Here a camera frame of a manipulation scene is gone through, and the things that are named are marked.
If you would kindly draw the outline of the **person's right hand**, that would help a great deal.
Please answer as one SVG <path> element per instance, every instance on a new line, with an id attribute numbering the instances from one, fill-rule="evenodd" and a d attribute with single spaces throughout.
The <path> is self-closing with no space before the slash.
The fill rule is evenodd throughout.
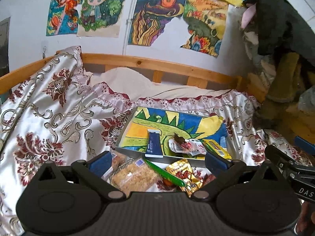
<path id="1" fill-rule="evenodd" d="M 295 229 L 297 235 L 314 235 L 314 204 L 303 202 Z"/>

